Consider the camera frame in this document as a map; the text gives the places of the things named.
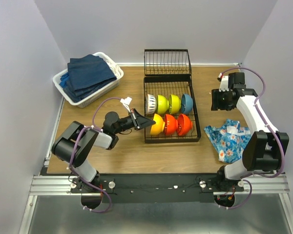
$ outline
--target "red bowl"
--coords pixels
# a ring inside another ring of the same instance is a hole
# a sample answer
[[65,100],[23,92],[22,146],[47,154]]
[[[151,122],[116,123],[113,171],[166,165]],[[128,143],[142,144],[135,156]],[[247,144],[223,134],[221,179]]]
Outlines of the red bowl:
[[191,122],[189,117],[184,114],[180,114],[177,121],[178,121],[177,133],[179,136],[184,136],[193,127],[193,123]]
[[178,122],[174,116],[166,114],[164,117],[164,122],[165,122],[165,127],[164,127],[165,135],[171,135],[174,132],[176,132],[178,128]]

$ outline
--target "white plastic basket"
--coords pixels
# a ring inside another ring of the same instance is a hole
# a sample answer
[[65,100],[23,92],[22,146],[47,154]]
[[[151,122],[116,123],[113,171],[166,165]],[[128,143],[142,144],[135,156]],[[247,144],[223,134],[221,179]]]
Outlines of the white plastic basket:
[[112,66],[114,68],[113,72],[114,72],[114,74],[116,76],[116,80],[112,81],[111,83],[109,83],[108,85],[106,85],[103,88],[99,89],[98,91],[94,92],[93,94],[87,96],[83,100],[81,100],[79,102],[73,102],[73,100],[69,98],[69,96],[64,92],[63,88],[60,86],[61,76],[64,75],[67,72],[67,69],[61,71],[60,73],[57,73],[53,77],[53,83],[54,83],[55,87],[57,87],[59,92],[63,95],[63,97],[73,106],[78,106],[80,108],[84,108],[85,106],[89,105],[94,100],[96,100],[99,97],[101,97],[103,94],[106,94],[108,91],[110,91],[110,90],[114,89],[115,87],[117,87],[119,85],[120,79],[124,75],[124,72],[122,71],[122,69],[109,56],[107,56],[105,53],[96,52],[93,55],[103,58],[104,61],[106,61],[110,66]]

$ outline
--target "folded clothes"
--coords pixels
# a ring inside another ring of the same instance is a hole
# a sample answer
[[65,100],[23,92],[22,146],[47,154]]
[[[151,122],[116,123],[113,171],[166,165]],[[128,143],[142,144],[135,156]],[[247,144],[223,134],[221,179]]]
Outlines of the folded clothes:
[[73,102],[83,100],[116,80],[109,65],[94,55],[71,58],[67,69],[68,72],[61,77],[60,86]]
[[227,119],[221,128],[207,126],[204,131],[218,152],[221,162],[233,163],[242,158],[243,151],[251,138],[249,128],[240,126],[239,121]]

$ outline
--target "gray floor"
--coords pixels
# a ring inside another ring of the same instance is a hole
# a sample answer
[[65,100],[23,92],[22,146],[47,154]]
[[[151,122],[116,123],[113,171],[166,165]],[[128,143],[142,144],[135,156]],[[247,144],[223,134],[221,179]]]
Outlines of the gray floor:
[[[237,202],[244,198],[240,195]],[[41,196],[29,233],[287,234],[289,230],[279,195],[252,195],[245,206],[229,211],[189,202],[114,204],[106,214],[82,210],[76,196]]]

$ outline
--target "blue floral fabric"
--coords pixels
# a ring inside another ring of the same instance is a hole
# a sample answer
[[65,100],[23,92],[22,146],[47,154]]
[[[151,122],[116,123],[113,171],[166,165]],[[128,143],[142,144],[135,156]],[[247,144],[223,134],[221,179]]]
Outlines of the blue floral fabric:
[[249,128],[239,121],[227,119],[221,128],[207,126],[204,131],[218,152],[219,161],[233,163],[242,158],[242,153],[251,138]]

